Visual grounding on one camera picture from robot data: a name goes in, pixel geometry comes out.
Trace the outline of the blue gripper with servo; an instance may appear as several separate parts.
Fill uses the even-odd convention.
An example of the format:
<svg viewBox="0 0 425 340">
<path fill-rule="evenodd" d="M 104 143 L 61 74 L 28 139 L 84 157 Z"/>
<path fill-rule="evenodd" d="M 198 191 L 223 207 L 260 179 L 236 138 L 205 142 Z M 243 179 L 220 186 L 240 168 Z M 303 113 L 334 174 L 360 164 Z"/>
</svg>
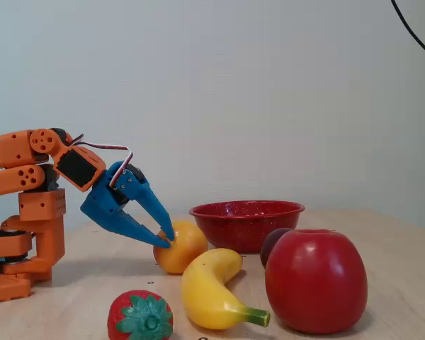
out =
<svg viewBox="0 0 425 340">
<path fill-rule="evenodd" d="M 112 164 L 92 186 L 81 205 L 81 211 L 103 229 L 150 244 L 169 248 L 170 243 L 153 234 L 123 211 L 129 200 L 135 200 L 159 224 L 167 239 L 174 238 L 171 218 L 139 169 L 123 169 L 111 188 L 109 183 L 122 161 Z"/>
</svg>

